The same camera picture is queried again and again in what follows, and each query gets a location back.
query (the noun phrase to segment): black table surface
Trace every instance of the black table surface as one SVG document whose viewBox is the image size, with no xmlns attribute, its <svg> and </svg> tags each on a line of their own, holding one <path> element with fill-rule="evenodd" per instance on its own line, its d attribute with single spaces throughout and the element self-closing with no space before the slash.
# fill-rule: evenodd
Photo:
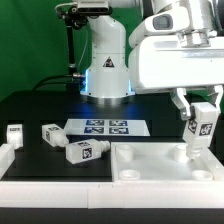
<svg viewBox="0 0 224 224">
<path fill-rule="evenodd" d="M 203 102 L 189 94 L 189 102 Z M 68 136 L 70 142 L 95 138 L 110 142 L 182 142 L 185 122 L 169 94 L 134 96 L 131 102 L 116 106 L 83 101 L 66 92 L 15 92 L 0 103 L 0 145 L 6 142 L 8 124 L 23 124 L 24 146 L 1 181 L 97 181 L 112 180 L 110 153 L 97 160 L 71 165 L 65 149 L 51 147 L 41 137 L 41 126 L 67 119 L 145 120 L 150 137 Z M 224 123 L 220 116 L 210 150 L 223 162 Z M 224 223 L 222 209 L 22 209 L 1 208 L 0 223 Z"/>
</svg>

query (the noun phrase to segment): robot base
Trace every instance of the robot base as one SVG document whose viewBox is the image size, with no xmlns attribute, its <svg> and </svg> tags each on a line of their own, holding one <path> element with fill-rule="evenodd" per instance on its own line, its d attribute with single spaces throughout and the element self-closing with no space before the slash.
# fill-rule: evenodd
<svg viewBox="0 0 224 224">
<path fill-rule="evenodd" d="M 84 101 L 87 101 L 90 103 L 102 104 L 102 105 L 118 105 L 123 103 L 129 103 L 132 101 L 133 97 L 134 95 L 128 95 L 126 97 L 121 97 L 121 98 L 98 98 L 98 97 L 92 97 L 92 96 L 81 94 L 81 98 Z"/>
</svg>

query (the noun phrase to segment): white plastic part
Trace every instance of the white plastic part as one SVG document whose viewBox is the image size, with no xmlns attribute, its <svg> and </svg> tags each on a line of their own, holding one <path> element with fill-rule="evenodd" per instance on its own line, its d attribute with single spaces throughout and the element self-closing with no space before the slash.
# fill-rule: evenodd
<svg viewBox="0 0 224 224">
<path fill-rule="evenodd" d="M 100 158 L 102 152 L 110 150 L 108 141 L 89 139 L 66 145 L 66 159 L 72 163 L 81 163 Z"/>
<path fill-rule="evenodd" d="M 224 38 L 210 42 L 209 48 L 185 49 L 175 35 L 147 37 L 129 56 L 132 88 L 141 94 L 223 84 L 224 76 L 214 71 L 223 68 Z"/>
<path fill-rule="evenodd" d="M 130 163 L 133 160 L 133 147 L 131 145 L 118 145 L 116 156 L 120 162 Z"/>
<path fill-rule="evenodd" d="M 205 170 L 194 170 L 192 172 L 192 179 L 193 180 L 202 180 L 208 181 L 213 179 L 213 175 L 211 172 Z"/>
<path fill-rule="evenodd" d="M 163 15 L 169 15 L 172 18 L 173 26 L 172 29 L 155 29 L 153 21 L 156 17 Z M 187 9 L 184 7 L 177 7 L 160 13 L 155 16 L 150 16 L 145 19 L 131 34 L 129 37 L 129 44 L 132 48 L 141 43 L 147 36 L 160 36 L 173 34 L 178 31 L 186 29 L 190 25 Z"/>
<path fill-rule="evenodd" d="M 0 147 L 0 179 L 15 160 L 15 149 L 13 144 L 3 144 Z"/>
<path fill-rule="evenodd" d="M 187 157 L 187 145 L 177 145 L 174 152 L 174 159 L 180 163 L 189 163 L 191 160 Z"/>
<path fill-rule="evenodd" d="M 153 11 L 154 13 L 158 13 L 160 10 L 162 10 L 163 8 L 165 8 L 166 6 L 170 5 L 170 4 L 173 4 L 173 3 L 177 3 L 181 0 L 151 0 L 152 3 L 153 3 Z"/>
<path fill-rule="evenodd" d="M 140 176 L 140 173 L 136 170 L 122 170 L 119 173 L 119 178 L 125 181 L 139 180 Z"/>
<path fill-rule="evenodd" d="M 69 143 L 65 131 L 56 124 L 43 125 L 42 138 L 53 147 L 65 147 Z"/>
<path fill-rule="evenodd" d="M 126 31 L 109 16 L 88 18 L 92 30 L 92 64 L 81 91 L 93 99 L 121 99 L 133 95 L 125 65 Z"/>
<path fill-rule="evenodd" d="M 90 2 L 98 4 L 99 0 L 73 0 L 73 2 Z M 139 6 L 138 0 L 108 0 L 110 6 L 113 8 L 133 8 Z"/>
<path fill-rule="evenodd" d="M 7 126 L 7 143 L 12 144 L 14 149 L 23 147 L 23 126 L 22 124 L 13 124 Z"/>
<path fill-rule="evenodd" d="M 210 146 L 220 111 L 208 102 L 191 105 L 196 118 L 186 122 L 183 140 L 188 144 L 187 156 L 195 159 L 203 148 Z"/>
<path fill-rule="evenodd" d="M 136 149 L 136 160 L 119 163 L 115 154 L 119 144 L 132 145 Z M 180 144 L 112 143 L 114 182 L 110 183 L 1 181 L 0 207 L 223 209 L 224 167 L 207 148 L 191 163 L 176 162 L 173 153 Z M 133 162 L 140 164 L 140 168 L 135 169 Z M 123 170 L 140 172 L 140 179 L 118 179 Z M 214 178 L 208 181 L 192 180 L 191 172 L 194 170 L 211 172 Z M 145 175 L 149 174 L 149 177 L 153 173 L 160 174 L 157 178 L 147 178 Z"/>
</svg>

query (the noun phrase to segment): white block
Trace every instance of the white block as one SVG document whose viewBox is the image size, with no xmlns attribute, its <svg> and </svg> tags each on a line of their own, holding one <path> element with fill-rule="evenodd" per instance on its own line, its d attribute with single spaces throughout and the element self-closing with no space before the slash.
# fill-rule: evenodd
<svg viewBox="0 0 224 224">
<path fill-rule="evenodd" d="M 15 149 L 23 147 L 23 126 L 22 124 L 13 124 L 7 126 L 7 143 L 13 144 Z"/>
<path fill-rule="evenodd" d="M 8 170 L 14 159 L 15 159 L 14 145 L 3 144 L 0 147 L 0 178 L 2 178 L 4 173 Z"/>
</svg>

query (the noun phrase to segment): cable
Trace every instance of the cable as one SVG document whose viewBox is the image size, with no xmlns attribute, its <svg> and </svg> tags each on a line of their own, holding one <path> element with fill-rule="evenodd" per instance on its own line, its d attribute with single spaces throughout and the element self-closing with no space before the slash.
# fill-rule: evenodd
<svg viewBox="0 0 224 224">
<path fill-rule="evenodd" d="M 215 14 L 215 21 L 216 21 L 216 25 L 219 31 L 222 31 L 222 25 L 221 25 L 221 21 L 219 18 L 219 11 L 218 11 L 218 5 L 217 5 L 217 1 L 213 0 L 213 8 L 214 8 L 214 14 Z"/>
<path fill-rule="evenodd" d="M 44 85 L 45 82 L 49 81 L 49 80 L 52 80 L 52 79 L 62 79 L 62 78 L 72 78 L 73 76 L 72 75 L 55 75 L 55 76 L 50 76 L 50 77 L 47 77 L 43 80 L 41 80 L 40 82 L 38 82 L 32 90 L 36 90 L 38 89 L 40 86 Z"/>
<path fill-rule="evenodd" d="M 46 86 L 46 85 L 66 85 L 67 82 L 48 82 L 48 83 L 42 83 L 40 86 L 38 86 L 35 90 L 37 90 L 38 88 L 42 87 L 42 86 Z"/>
<path fill-rule="evenodd" d="M 80 67 L 80 65 L 81 65 L 81 63 L 82 63 L 82 60 L 83 60 L 83 57 L 84 57 L 84 55 L 85 55 L 88 41 L 89 41 L 89 33 L 88 33 L 87 26 L 86 26 L 86 41 L 85 41 L 85 46 L 84 46 L 84 48 L 83 48 L 82 56 L 81 56 L 81 58 L 80 58 L 80 60 L 79 60 L 79 64 L 78 64 L 78 66 L 77 66 L 77 71 L 79 71 L 79 67 Z"/>
<path fill-rule="evenodd" d="M 140 16 L 138 14 L 138 5 L 140 7 L 140 0 L 134 0 L 135 1 L 135 14 L 136 14 L 136 17 L 137 17 L 137 20 L 138 20 L 138 23 L 140 24 L 141 23 L 141 19 L 140 19 Z"/>
</svg>

